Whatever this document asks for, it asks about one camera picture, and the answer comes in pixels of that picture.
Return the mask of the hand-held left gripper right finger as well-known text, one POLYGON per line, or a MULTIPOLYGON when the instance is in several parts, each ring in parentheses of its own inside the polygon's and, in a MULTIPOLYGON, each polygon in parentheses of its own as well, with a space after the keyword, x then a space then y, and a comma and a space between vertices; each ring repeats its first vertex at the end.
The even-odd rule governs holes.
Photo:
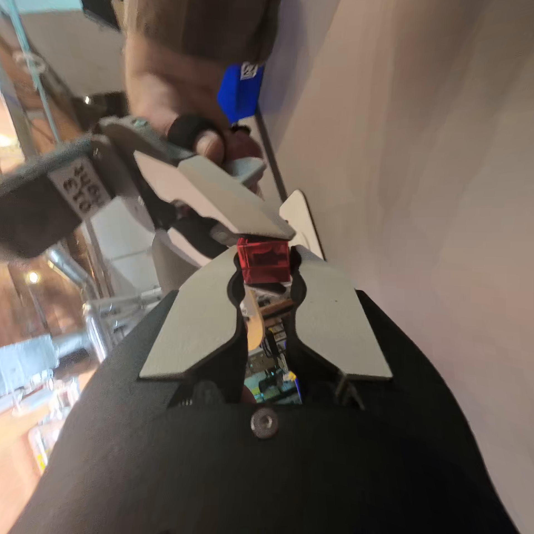
POLYGON ((351 280, 302 245, 291 248, 290 259, 290 369, 302 391, 321 385, 346 398, 354 382, 390 382, 393 372, 351 280))

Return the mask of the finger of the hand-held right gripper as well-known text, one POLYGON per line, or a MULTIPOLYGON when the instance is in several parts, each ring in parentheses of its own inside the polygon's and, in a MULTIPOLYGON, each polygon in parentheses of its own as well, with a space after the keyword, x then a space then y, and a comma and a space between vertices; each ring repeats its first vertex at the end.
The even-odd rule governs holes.
POLYGON ((181 201, 241 236, 285 241, 295 236, 276 210, 205 157, 194 155, 177 167, 140 151, 134 157, 143 178, 163 201, 181 201))
POLYGON ((238 235, 189 206, 169 206, 158 214, 156 236, 170 250, 198 268, 237 244, 238 235))

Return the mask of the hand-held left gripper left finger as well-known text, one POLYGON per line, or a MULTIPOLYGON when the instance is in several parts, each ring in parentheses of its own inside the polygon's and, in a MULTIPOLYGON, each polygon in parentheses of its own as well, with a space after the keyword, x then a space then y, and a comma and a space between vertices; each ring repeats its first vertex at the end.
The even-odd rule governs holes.
POLYGON ((237 247, 225 250, 182 284, 139 373, 143 380, 170 380, 224 372, 242 381, 248 358, 240 311, 243 277, 237 247))

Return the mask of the red transparent cube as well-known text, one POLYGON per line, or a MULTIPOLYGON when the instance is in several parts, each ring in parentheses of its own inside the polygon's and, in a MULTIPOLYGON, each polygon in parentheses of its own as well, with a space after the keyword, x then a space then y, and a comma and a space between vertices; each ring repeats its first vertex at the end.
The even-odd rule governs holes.
POLYGON ((290 246, 287 240, 240 237, 237 252, 245 284, 285 284, 291 281, 290 246))

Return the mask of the person's right forearm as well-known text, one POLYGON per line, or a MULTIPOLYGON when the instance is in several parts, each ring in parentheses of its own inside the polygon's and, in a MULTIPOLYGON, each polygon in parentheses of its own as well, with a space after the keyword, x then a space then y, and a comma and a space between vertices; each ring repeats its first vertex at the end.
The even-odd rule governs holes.
POLYGON ((264 63, 281 1, 124 1, 123 30, 171 52, 224 65, 264 63))

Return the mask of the person's right hand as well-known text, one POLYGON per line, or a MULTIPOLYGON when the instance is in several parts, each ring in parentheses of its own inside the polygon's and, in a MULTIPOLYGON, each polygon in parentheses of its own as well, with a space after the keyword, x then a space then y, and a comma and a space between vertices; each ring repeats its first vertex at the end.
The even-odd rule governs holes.
POLYGON ((225 70, 224 65, 174 52, 142 35, 126 35, 125 88, 132 115, 146 119, 163 137, 179 117, 201 117, 215 129, 198 132, 192 151, 218 165, 244 157, 262 159, 260 145, 245 130, 232 131, 218 104, 225 70))

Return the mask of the silver metal pipes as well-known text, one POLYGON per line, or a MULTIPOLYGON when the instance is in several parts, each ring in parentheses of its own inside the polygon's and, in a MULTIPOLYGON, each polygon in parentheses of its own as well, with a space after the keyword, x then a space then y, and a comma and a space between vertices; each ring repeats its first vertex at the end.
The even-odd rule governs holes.
POLYGON ((93 277, 62 246, 49 248, 45 256, 48 264, 77 286, 85 298, 82 314, 86 337, 99 362, 106 359, 163 298, 160 287, 133 296, 100 298, 93 277))

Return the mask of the blue plastic bin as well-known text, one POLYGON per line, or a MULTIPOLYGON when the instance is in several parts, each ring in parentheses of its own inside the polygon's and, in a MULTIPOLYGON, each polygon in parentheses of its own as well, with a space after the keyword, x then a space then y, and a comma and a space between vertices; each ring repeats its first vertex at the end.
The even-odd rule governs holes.
POLYGON ((255 115, 264 65, 243 62, 230 65, 223 76, 217 101, 231 124, 255 115))

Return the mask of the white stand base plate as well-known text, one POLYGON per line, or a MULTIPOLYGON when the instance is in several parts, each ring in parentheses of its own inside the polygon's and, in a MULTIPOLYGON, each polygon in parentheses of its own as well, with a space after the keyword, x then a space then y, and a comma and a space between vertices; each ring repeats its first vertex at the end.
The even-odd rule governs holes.
POLYGON ((320 259, 325 260, 312 214, 303 191, 293 191, 280 206, 279 215, 295 230, 295 236, 289 242, 290 247, 305 247, 320 259))

